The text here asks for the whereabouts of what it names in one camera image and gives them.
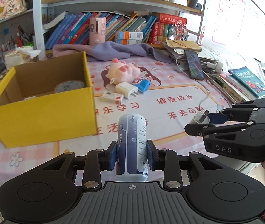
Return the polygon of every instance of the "tablecloth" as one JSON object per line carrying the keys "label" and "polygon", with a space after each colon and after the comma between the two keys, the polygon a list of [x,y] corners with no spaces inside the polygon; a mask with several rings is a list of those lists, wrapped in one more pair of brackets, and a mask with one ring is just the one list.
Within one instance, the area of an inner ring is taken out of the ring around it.
{"label": "tablecloth", "polygon": [[[140,80],[150,81],[150,90],[144,94],[124,100],[121,105],[102,102],[103,92],[113,91],[109,84],[107,71],[110,62],[88,62],[95,96],[95,114],[98,133],[75,139],[6,149],[0,142],[0,186],[7,180],[22,174],[66,151],[75,155],[85,155],[96,148],[106,149],[111,141],[117,139],[118,119],[125,113],[138,113],[146,118],[147,139],[152,139],[157,148],[168,148],[180,155],[199,151],[207,156],[201,137],[188,136],[184,126],[198,111],[218,112],[229,107],[226,99],[208,82],[202,84],[174,70],[174,64],[166,64],[151,57],[133,56],[126,63],[137,63],[141,69]],[[83,171],[78,171],[75,184],[81,185]],[[114,180],[115,173],[102,172],[102,181]],[[149,171],[148,181],[161,178],[161,171]]]}

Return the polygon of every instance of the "open box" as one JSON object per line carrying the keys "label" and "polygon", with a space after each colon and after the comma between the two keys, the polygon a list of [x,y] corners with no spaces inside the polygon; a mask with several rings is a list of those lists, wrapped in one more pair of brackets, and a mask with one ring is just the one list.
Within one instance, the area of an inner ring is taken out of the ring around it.
{"label": "open box", "polygon": [[[86,87],[62,93],[69,80]],[[0,82],[0,140],[20,147],[95,134],[93,88],[85,52],[13,67]]]}

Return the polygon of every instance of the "teal book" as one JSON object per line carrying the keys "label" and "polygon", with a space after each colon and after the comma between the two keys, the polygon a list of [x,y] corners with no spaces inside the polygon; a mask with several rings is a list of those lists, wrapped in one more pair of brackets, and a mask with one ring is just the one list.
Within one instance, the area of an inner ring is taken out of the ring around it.
{"label": "teal book", "polygon": [[232,76],[240,81],[255,96],[259,98],[265,97],[265,85],[254,75],[246,66],[240,69],[228,70]]}

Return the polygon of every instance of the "pink pig plush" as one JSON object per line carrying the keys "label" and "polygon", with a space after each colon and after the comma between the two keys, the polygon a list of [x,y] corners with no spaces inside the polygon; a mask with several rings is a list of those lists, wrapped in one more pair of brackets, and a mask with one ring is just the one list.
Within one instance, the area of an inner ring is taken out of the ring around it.
{"label": "pink pig plush", "polygon": [[135,79],[138,79],[141,71],[138,67],[138,64],[128,63],[125,61],[119,61],[118,59],[112,59],[109,71],[108,78],[110,79],[110,84],[113,83],[115,85],[121,82],[132,83]]}

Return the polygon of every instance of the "smartphone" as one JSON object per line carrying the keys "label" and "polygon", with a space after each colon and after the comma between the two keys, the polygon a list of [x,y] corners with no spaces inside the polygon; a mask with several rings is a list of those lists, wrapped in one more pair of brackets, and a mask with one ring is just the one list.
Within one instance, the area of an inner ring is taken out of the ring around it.
{"label": "smartphone", "polygon": [[188,64],[190,78],[204,80],[204,74],[197,52],[184,50],[184,55]]}

